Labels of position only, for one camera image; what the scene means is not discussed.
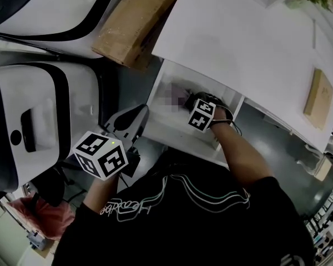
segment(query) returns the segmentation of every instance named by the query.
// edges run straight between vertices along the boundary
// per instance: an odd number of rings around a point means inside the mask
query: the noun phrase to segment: person
[[[311,236],[264,158],[227,123],[211,129],[229,170],[170,149],[118,194],[118,175],[95,179],[52,265],[313,265]]]

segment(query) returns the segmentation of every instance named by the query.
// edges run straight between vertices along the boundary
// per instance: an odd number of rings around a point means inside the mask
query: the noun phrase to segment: black glove
[[[216,105],[216,107],[224,109],[224,111],[226,112],[226,119],[233,121],[233,113],[229,110],[227,105],[221,99],[204,91],[201,91],[197,94],[191,93],[188,100],[184,104],[184,107],[190,112],[192,112],[198,99],[203,100],[208,104],[213,103]]]

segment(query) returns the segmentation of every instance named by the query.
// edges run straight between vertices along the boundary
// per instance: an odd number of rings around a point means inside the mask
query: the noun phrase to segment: white tabletop
[[[333,98],[323,130],[303,110],[315,67],[333,86],[333,49],[314,29],[308,16],[284,4],[265,9],[253,0],[178,0],[153,54],[243,94],[323,152]]]

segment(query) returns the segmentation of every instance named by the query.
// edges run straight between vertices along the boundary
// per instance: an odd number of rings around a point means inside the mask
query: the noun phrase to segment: white graphic print
[[[211,108],[208,104],[200,105],[200,108],[204,111],[211,111]]]
[[[164,197],[165,188],[167,186],[169,176],[162,179],[162,190],[155,196],[147,197],[140,202],[126,201],[123,202],[120,198],[114,198],[107,202],[105,207],[100,211],[100,215],[116,212],[118,222],[131,221],[137,218],[143,210],[149,214],[152,207],[157,206]],[[170,175],[174,180],[181,181],[185,187],[186,193],[190,199],[200,208],[211,213],[221,213],[236,204],[247,204],[250,207],[250,195],[244,190],[245,198],[242,197],[237,191],[229,192],[222,197],[213,197],[198,190],[186,175]]]
[[[182,183],[183,183],[183,185],[185,187],[185,190],[186,190],[187,194],[189,195],[190,199],[197,206],[199,206],[200,208],[202,208],[202,209],[204,209],[204,210],[206,210],[208,212],[211,212],[211,213],[221,213],[221,212],[226,211],[228,208],[230,208],[230,207],[232,207],[234,205],[237,205],[237,204],[248,204],[247,209],[250,206],[250,203],[249,203],[249,197],[250,197],[250,195],[245,190],[244,190],[244,192],[245,192],[246,198],[243,198],[240,194],[238,194],[237,191],[229,192],[228,194],[226,194],[226,195],[224,195],[222,197],[213,197],[213,196],[207,195],[207,194],[203,193],[202,191],[198,190],[191,183],[190,179],[186,175],[170,175],[170,176],[171,176],[171,178],[173,178],[175,180],[182,181]],[[207,199],[202,198],[201,195],[206,196],[209,199],[216,200],[216,202],[208,201]],[[226,204],[224,204],[225,208],[223,208],[221,210],[217,210],[216,211],[216,210],[212,210],[211,209],[212,205],[223,204],[226,201],[228,201],[229,199],[236,198],[236,197],[240,197],[243,200],[238,201],[238,202],[233,202],[232,204],[228,204],[228,202],[227,202]],[[196,200],[195,200],[196,198],[199,199],[199,200],[201,200],[201,201],[203,201],[203,202],[206,202],[207,203],[206,206],[202,206],[200,203],[196,202]]]
[[[167,186],[167,180],[168,180],[168,177],[164,176],[163,180],[162,180],[162,182],[163,182],[162,190],[157,195],[152,196],[152,197],[147,197],[140,202],[137,202],[137,201],[122,202],[122,200],[120,198],[112,199],[112,200],[116,200],[118,202],[111,202],[111,201],[107,202],[105,207],[100,211],[100,215],[103,215],[104,213],[106,213],[106,214],[108,214],[108,216],[110,216],[110,214],[113,211],[116,211],[117,221],[126,222],[126,221],[131,221],[133,219],[136,219],[136,217],[142,210],[147,210],[147,214],[149,214],[150,209],[152,207],[157,206],[163,200],[164,190],[165,190],[165,187]],[[123,214],[127,214],[127,213],[133,214],[134,217],[127,218],[127,219],[119,218],[119,215],[123,215]]]

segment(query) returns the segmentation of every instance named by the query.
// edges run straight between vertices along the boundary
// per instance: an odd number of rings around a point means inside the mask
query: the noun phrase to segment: shelf
[[[149,120],[143,136],[177,150],[227,167],[223,152],[213,133],[201,133],[187,124],[189,112],[165,99],[170,84],[193,92],[206,91],[221,98],[236,118],[244,97],[204,75],[165,60],[150,93]]]

